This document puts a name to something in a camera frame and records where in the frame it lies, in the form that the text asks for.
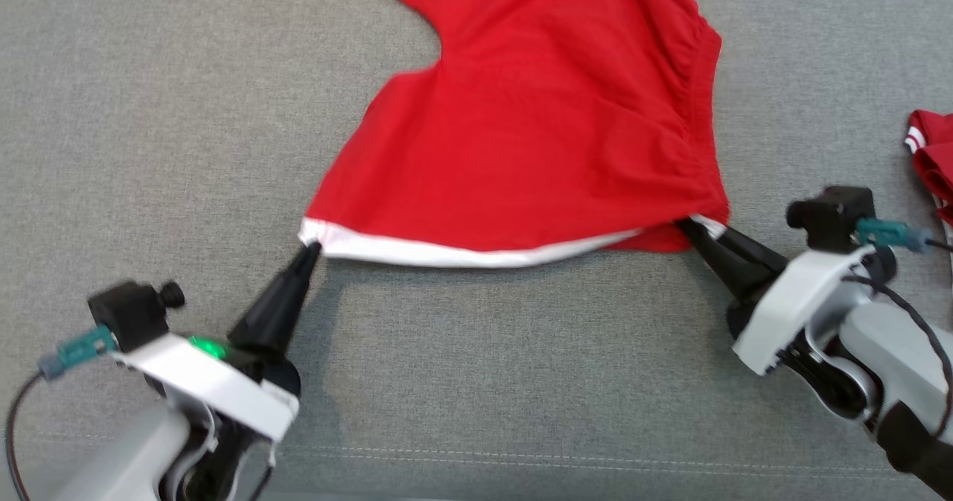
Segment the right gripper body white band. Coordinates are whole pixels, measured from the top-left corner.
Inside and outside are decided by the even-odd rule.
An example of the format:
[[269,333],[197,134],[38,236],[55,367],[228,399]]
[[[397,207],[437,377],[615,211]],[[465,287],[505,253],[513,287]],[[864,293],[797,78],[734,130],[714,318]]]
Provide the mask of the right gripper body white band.
[[855,308],[871,304],[869,288],[850,277],[869,278],[875,259],[865,246],[848,255],[808,250],[790,261],[753,308],[736,356],[759,376],[792,370],[838,417],[873,417],[874,376],[848,352],[841,332]]

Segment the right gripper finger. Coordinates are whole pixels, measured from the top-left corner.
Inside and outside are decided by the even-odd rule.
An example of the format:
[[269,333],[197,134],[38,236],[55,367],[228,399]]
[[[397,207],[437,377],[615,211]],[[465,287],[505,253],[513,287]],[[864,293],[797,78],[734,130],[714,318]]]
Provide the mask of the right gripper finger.
[[719,243],[702,224],[694,220],[678,220],[678,229],[688,237],[704,263],[736,300],[744,301],[766,283],[766,268],[746,260]]
[[748,277],[755,273],[755,268],[779,275],[788,264],[783,255],[731,227],[721,234],[721,246],[726,250],[726,266],[721,277]]

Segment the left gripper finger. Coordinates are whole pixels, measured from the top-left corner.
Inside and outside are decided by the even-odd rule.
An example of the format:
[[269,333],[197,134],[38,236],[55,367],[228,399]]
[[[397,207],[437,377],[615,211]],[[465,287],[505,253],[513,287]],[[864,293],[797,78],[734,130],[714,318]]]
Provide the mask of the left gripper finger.
[[314,270],[314,244],[301,247],[284,270],[236,322],[228,340],[236,346],[288,346]]
[[275,354],[288,351],[321,249],[320,244],[303,246],[260,299],[260,344]]

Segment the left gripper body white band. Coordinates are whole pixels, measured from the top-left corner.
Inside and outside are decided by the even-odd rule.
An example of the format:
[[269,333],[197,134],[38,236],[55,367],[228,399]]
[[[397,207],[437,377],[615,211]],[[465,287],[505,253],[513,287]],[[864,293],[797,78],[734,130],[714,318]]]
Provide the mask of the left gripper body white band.
[[258,501],[299,416],[301,378],[289,360],[178,334],[115,359],[163,396],[121,437],[123,454],[133,458],[125,479],[147,480],[143,501],[235,501],[249,454],[265,450],[265,471],[249,495]]

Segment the red and white t-shirt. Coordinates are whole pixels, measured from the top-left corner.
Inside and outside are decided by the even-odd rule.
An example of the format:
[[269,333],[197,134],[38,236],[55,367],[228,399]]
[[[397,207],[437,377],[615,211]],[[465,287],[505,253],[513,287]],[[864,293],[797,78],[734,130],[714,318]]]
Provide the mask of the red and white t-shirt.
[[903,144],[912,154],[916,175],[936,200],[940,219],[953,230],[953,113],[913,111]]

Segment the red shorts with white trim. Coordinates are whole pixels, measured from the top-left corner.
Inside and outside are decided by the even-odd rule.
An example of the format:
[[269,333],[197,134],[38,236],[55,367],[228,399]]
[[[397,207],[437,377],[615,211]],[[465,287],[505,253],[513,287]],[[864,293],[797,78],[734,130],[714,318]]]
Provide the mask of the red shorts with white trim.
[[330,259],[518,268],[725,233],[695,0],[398,0],[438,59],[395,74],[321,179],[299,239]]

